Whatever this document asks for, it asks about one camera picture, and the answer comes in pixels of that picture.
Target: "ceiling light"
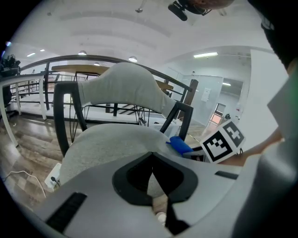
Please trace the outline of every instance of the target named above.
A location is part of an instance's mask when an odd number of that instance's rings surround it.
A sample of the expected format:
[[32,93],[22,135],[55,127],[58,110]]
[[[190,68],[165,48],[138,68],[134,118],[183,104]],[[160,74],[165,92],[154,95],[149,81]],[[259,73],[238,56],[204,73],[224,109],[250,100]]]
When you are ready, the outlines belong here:
[[32,56],[32,55],[35,55],[35,53],[31,53],[31,54],[27,55],[27,57],[30,57],[30,56]]
[[200,58],[200,57],[208,57],[208,56],[215,56],[218,55],[217,52],[211,52],[211,53],[205,53],[205,54],[196,54],[194,55],[195,58]]
[[134,62],[134,63],[138,62],[138,60],[136,59],[136,56],[130,56],[129,61]]
[[78,55],[87,55],[87,53],[86,53],[86,51],[81,50],[81,51],[78,53]]

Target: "table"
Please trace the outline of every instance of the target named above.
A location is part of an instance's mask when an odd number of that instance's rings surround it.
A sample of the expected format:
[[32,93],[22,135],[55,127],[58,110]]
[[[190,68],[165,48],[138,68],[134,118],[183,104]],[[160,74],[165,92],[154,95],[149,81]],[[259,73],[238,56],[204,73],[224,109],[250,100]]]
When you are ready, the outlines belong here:
[[2,88],[5,86],[9,86],[11,84],[15,84],[17,106],[18,106],[19,115],[21,115],[18,83],[21,83],[24,81],[30,81],[30,80],[39,80],[39,96],[40,96],[40,104],[41,104],[41,113],[42,113],[42,118],[45,120],[47,119],[47,117],[46,117],[46,108],[43,101],[43,80],[44,80],[43,77],[44,77],[43,73],[36,73],[36,74],[24,74],[24,75],[16,75],[12,77],[1,78],[2,81],[0,81],[0,111],[3,117],[3,122],[7,130],[7,133],[15,147],[18,146],[18,142],[14,137],[14,134],[10,128],[10,125],[7,119]]
[[[105,66],[94,66],[94,65],[60,65],[60,66],[53,66],[52,71],[58,72],[68,72],[68,73],[81,73],[81,74],[97,74],[101,75],[106,72],[109,67]],[[173,90],[174,87],[163,83],[161,81],[156,80],[157,85],[160,89],[171,89]]]

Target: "ceiling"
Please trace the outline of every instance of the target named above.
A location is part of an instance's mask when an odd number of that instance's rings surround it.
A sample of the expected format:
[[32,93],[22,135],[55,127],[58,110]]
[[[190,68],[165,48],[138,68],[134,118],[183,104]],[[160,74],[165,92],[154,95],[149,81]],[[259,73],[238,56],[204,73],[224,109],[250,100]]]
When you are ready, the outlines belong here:
[[243,82],[233,79],[224,79],[223,82],[231,84],[231,86],[223,85],[221,93],[229,94],[234,97],[240,98]]
[[[85,50],[121,59],[134,55],[138,63],[157,67],[217,46],[270,49],[259,16],[246,0],[235,0],[226,16],[187,12],[187,22],[167,9],[172,1],[147,0],[142,13],[135,11],[141,0],[44,1],[20,26],[7,54],[25,65]],[[32,52],[36,55],[26,57]]]
[[[195,54],[217,52],[217,56],[194,58]],[[166,66],[183,75],[212,75],[241,80],[251,77],[251,50],[247,46],[221,46],[177,56]]]

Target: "wooden floor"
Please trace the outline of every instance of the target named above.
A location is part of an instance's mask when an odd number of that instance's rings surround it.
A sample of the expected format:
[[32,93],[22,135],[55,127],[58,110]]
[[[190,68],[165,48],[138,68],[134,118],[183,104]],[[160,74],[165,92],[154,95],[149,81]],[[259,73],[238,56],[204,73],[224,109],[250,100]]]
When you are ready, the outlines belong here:
[[204,125],[190,125],[188,134],[192,136],[196,141],[201,141],[204,137],[212,133],[217,129],[217,125],[209,123],[207,126]]
[[[9,120],[12,131],[19,143],[17,147],[12,144],[3,120],[0,122],[0,176],[4,178],[10,171],[25,170],[29,174],[36,176],[41,182],[46,195],[53,192],[45,184],[44,180],[51,172],[52,168],[62,162],[62,153],[56,137],[54,121],[52,119],[43,120],[35,116],[14,116]],[[70,143],[69,122],[65,122],[66,132]],[[202,134],[204,128],[197,125],[190,125],[189,133],[185,142],[191,147],[199,146],[195,137]],[[12,197],[34,209],[45,199],[41,188],[35,178],[25,173],[18,173],[9,176],[5,185]],[[158,211],[164,211],[166,206],[165,198],[156,201]]]

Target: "black slot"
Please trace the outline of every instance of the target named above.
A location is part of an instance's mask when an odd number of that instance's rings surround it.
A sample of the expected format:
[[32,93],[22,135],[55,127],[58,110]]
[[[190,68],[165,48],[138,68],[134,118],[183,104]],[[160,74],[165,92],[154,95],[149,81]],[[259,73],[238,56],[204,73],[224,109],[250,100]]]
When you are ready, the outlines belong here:
[[62,233],[75,216],[86,197],[85,194],[79,192],[73,193],[47,220],[47,224]]
[[236,180],[238,178],[238,174],[229,173],[225,171],[217,171],[215,175],[233,180]]
[[168,202],[167,219],[165,226],[173,235],[178,235],[179,233],[190,227],[185,221],[177,219],[172,207],[172,203],[170,201]]
[[198,185],[196,174],[158,153],[153,153],[153,174],[172,203],[187,201]]

